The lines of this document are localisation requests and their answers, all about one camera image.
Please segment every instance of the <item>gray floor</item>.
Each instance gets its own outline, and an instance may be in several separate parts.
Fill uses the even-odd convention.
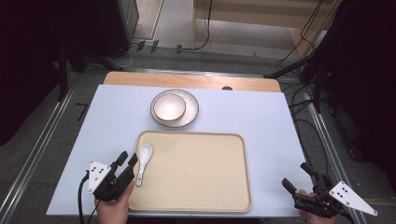
[[[176,4],[177,2],[178,1],[176,0],[165,1],[166,4]],[[164,6],[164,12],[161,20],[163,24],[160,24],[157,30],[156,36],[160,39],[160,45],[163,43],[163,47],[174,46],[176,44],[188,46],[190,44],[189,41],[191,40],[191,32],[187,23],[190,20],[185,21],[186,29],[178,32],[178,34],[183,34],[177,36],[180,37],[180,39],[171,42],[171,39],[174,39],[170,35],[173,32],[173,30],[170,29],[172,26],[165,25],[164,22],[176,21],[177,19],[172,19],[172,15],[175,13],[172,13],[174,8],[170,6],[171,5]],[[214,34],[216,33],[216,27],[219,28],[219,32],[222,28],[226,27],[226,24],[220,24],[219,26],[216,26],[215,23],[213,24]],[[128,53],[125,53],[118,59],[114,60],[119,64],[131,63],[129,66],[125,67],[126,71],[136,69],[160,69],[228,73],[228,75],[231,73],[236,74],[235,76],[239,77],[262,77],[262,75],[274,73],[276,71],[276,63],[278,62],[278,59],[283,58],[287,54],[279,52],[287,52],[292,48],[290,47],[292,46],[291,39],[284,30],[279,30],[279,33],[277,33],[281,35],[281,38],[266,41],[262,41],[262,39],[257,40],[257,43],[261,43],[257,48],[252,46],[248,46],[249,48],[246,48],[246,45],[238,43],[237,39],[240,38],[240,36],[237,34],[237,30],[224,30],[222,32],[230,32],[230,36],[232,37],[227,37],[231,38],[227,40],[221,38],[216,39],[215,35],[213,35],[212,39],[211,36],[211,49],[218,51],[217,48],[219,48],[219,52],[210,50],[209,52],[182,52],[180,54],[176,54],[173,50],[157,49],[155,53],[150,53],[150,48],[145,47],[139,52],[131,50],[133,57],[132,60]],[[265,38],[269,38],[270,36],[277,35],[267,33]],[[276,43],[276,45],[274,45],[276,47],[271,49],[271,44],[269,43]],[[238,52],[242,53],[234,54],[230,51],[230,49],[233,48],[240,48],[238,49]],[[46,216],[46,211],[83,122],[83,120],[78,121],[83,107],[81,105],[76,105],[76,103],[89,104],[97,86],[103,83],[106,73],[107,70],[104,70],[102,66],[96,63],[89,63],[89,67],[85,74],[74,73],[71,76],[71,80],[75,80],[75,88],[73,92],[71,92],[70,100],[68,101],[67,107],[65,108],[56,129],[54,129],[52,136],[49,138],[48,144],[44,147],[45,150],[41,155],[37,167],[35,167],[35,171],[31,176],[29,184],[26,186],[26,189],[21,190],[23,194],[10,217],[9,223],[78,222],[76,217],[48,217]],[[288,88],[285,90],[285,95],[289,103],[291,103],[291,96],[293,93],[301,87],[300,85],[297,85],[299,83],[296,76],[297,75],[295,74],[287,74],[285,77],[278,79],[282,90]],[[53,92],[44,99],[40,107],[38,107],[29,119],[25,121],[14,138],[4,146],[0,147],[0,176],[2,176],[0,180],[0,199],[2,201],[7,197],[9,188],[20,173],[31,151],[35,147],[41,131],[45,128],[51,113],[57,106],[57,97],[58,88],[55,88]],[[295,102],[300,102],[304,99],[305,93],[299,92],[296,95]],[[332,142],[334,143],[334,147],[336,148],[337,155],[346,171],[349,182],[351,183],[351,187],[379,213],[378,217],[365,216],[366,223],[395,223],[395,194],[389,186],[386,174],[384,174],[374,164],[358,163],[350,159],[349,146],[339,129],[337,121],[329,112],[329,106],[327,104],[322,104],[321,106],[321,116],[325,121],[326,127],[332,138]],[[297,118],[305,119],[313,123],[309,107],[299,112]],[[309,158],[313,162],[314,167],[321,172],[325,172],[326,162],[323,145],[321,144],[316,131],[304,122],[299,123],[299,129],[303,144],[306,147]],[[84,175],[84,171],[81,171],[80,175],[82,177]],[[333,180],[336,179],[332,168],[330,168],[330,175]],[[342,217],[339,217],[338,220],[339,223],[347,223]],[[263,220],[262,222],[271,224],[303,223],[298,217],[275,218]]]
[[[166,0],[164,2],[158,28],[152,39],[159,40],[159,47],[176,48],[177,45],[181,45],[184,49],[191,48],[192,2],[192,0]],[[147,4],[142,4],[144,10],[141,10],[141,17],[155,18],[156,14],[146,13],[146,7]],[[197,20],[196,48],[201,47],[207,38],[205,22],[207,24],[207,21]],[[294,48],[286,27],[210,21],[209,28],[210,41],[203,48],[203,51],[207,52],[259,57],[271,55],[271,58],[283,59]],[[293,52],[290,57],[298,58],[298,55]]]
[[[133,38],[153,41],[163,14],[164,0],[136,0],[136,4],[139,20],[137,21]]]

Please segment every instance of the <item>black cable on floor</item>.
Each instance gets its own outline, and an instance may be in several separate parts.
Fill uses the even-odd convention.
[[[307,151],[306,151],[306,149],[305,149],[305,147],[304,147],[303,140],[302,140],[302,138],[301,138],[300,126],[299,126],[298,122],[304,122],[304,123],[308,124],[311,128],[313,128],[313,129],[315,130],[315,132],[316,132],[316,134],[317,134],[317,136],[318,136],[318,138],[319,138],[319,140],[320,140],[320,143],[322,144],[323,153],[324,153],[324,157],[325,157],[325,164],[326,164],[326,175],[328,175],[328,173],[329,173],[329,162],[328,162],[327,153],[326,153],[326,150],[325,150],[325,148],[324,148],[324,144],[323,144],[323,142],[322,142],[322,139],[320,138],[320,134],[319,134],[319,132],[318,132],[318,129],[317,129],[311,122],[309,122],[308,120],[305,120],[305,119],[297,119],[297,118],[296,118],[297,113],[301,112],[304,108],[306,108],[307,106],[309,106],[310,103],[312,103],[312,99],[309,99],[309,100],[306,100],[306,101],[302,101],[302,102],[297,103],[297,104],[294,103],[294,100],[295,100],[295,97],[296,97],[297,93],[300,92],[300,91],[302,91],[302,90],[303,90],[305,87],[307,87],[308,85],[309,85],[309,84],[305,84],[305,85],[303,85],[301,88],[299,88],[297,91],[294,92],[293,96],[291,97],[291,105],[289,105],[289,108],[290,108],[290,110],[291,110],[291,117],[292,117],[293,122],[294,122],[294,124],[295,124],[295,126],[296,126],[296,132],[297,132],[297,135],[298,135],[298,137],[299,137],[300,145],[302,146],[303,153],[305,154],[305,157],[306,157],[307,162],[312,166],[311,160],[310,160],[310,158],[309,158],[309,155],[308,155],[308,153],[307,153]],[[303,106],[302,108],[299,108],[298,111],[295,111],[295,110],[294,110],[294,107],[295,107],[295,106],[297,106],[297,105],[303,105],[303,104],[307,104],[307,105]]]
[[[82,186],[84,186],[85,181],[90,178],[90,171],[87,170],[87,174],[82,178],[81,183],[78,187],[78,214],[79,214],[79,223],[84,224],[84,216],[82,214],[82,202],[81,202],[81,193],[82,193]]]
[[[310,103],[309,104],[305,103],[304,106],[301,106],[300,108],[298,108],[298,110],[296,112],[294,112],[294,116],[297,116],[298,113],[305,110],[307,107],[309,107],[309,105],[310,105]]]
[[[283,89],[282,92],[285,93],[285,91],[288,90],[289,88],[296,87],[296,86],[300,86],[300,85],[303,85],[303,84],[298,83],[298,84],[290,85],[290,86],[288,86],[287,88]]]
[[[199,47],[198,49],[204,48],[204,47],[206,46],[207,42],[209,41],[209,38],[210,38],[209,23],[210,23],[210,14],[212,13],[212,3],[213,3],[213,0],[210,0],[209,14],[208,14],[208,16],[207,16],[207,29],[206,29],[206,30],[207,30],[207,37],[206,37],[206,41],[205,41],[205,43],[204,43],[201,47]]]
[[[327,101],[329,101],[329,99],[327,99],[327,98],[320,98],[319,100],[320,100],[321,102],[327,102]],[[303,105],[303,104],[306,104],[306,103],[313,103],[313,102],[314,102],[314,99],[304,100],[304,101],[301,101],[301,102],[299,102],[299,103],[297,103],[297,104],[289,105],[289,108],[295,107],[295,106],[297,106],[297,105]]]
[[[311,27],[311,25],[312,25],[313,21],[315,20],[316,16],[318,15],[318,11],[320,10],[320,7],[321,7],[322,3],[323,3],[323,0],[320,0],[320,1],[318,2],[317,6],[315,7],[314,11],[312,12],[310,18],[309,18],[308,21],[305,23],[305,25],[304,25],[302,31],[300,32],[300,37],[301,37],[300,41],[295,45],[295,47],[290,51],[290,53],[289,53],[285,58],[283,58],[282,60],[279,60],[279,61],[276,63],[276,70],[277,70],[277,71],[279,71],[278,67],[279,67],[279,66],[282,67],[281,64],[282,64],[285,60],[287,60],[287,59],[289,58],[289,56],[298,48],[298,46],[300,46],[300,44],[303,42],[303,40],[309,43],[309,45],[313,48],[313,51],[312,51],[307,57],[305,57],[304,59],[301,59],[301,60],[304,60],[304,62],[306,62],[308,59],[312,58],[312,57],[315,55],[315,50],[316,50],[316,49],[315,49],[315,45],[314,45],[313,43],[311,43],[310,41],[308,41],[308,40],[305,38],[305,35],[306,35],[306,33],[308,32],[309,28]]]

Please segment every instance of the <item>white triangular marker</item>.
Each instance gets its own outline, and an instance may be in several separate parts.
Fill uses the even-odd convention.
[[[107,174],[110,172],[111,167],[102,163],[92,161],[90,164],[90,179],[88,182],[88,192],[93,194]]]
[[[365,202],[353,189],[351,189],[344,181],[340,181],[334,188],[330,190],[330,196],[345,205],[346,207],[362,211],[372,216],[378,213]]]

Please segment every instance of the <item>white bowl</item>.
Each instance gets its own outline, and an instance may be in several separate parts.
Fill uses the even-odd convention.
[[[164,116],[160,118],[159,115],[161,114],[161,112],[157,111],[157,109],[154,108],[157,104],[160,103],[160,101],[158,100],[160,98],[163,98],[165,95],[176,95],[181,97],[181,99],[184,101],[185,103],[184,112],[177,119],[173,119],[177,117],[177,115],[174,115],[172,118],[168,118],[173,120],[165,120],[166,118]],[[191,93],[179,89],[171,89],[168,91],[163,91],[159,93],[151,103],[151,116],[161,125],[170,128],[178,128],[188,125],[197,117],[198,111],[199,111],[199,106],[195,97]]]
[[[175,120],[186,111],[186,102],[178,95],[165,94],[154,103],[154,113],[162,120]]]

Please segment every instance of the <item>ceramic spoon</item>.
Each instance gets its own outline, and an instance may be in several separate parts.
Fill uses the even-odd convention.
[[[143,144],[139,149],[139,174],[137,175],[136,185],[138,187],[142,186],[143,172],[145,172],[146,164],[152,155],[152,146],[150,144]]]

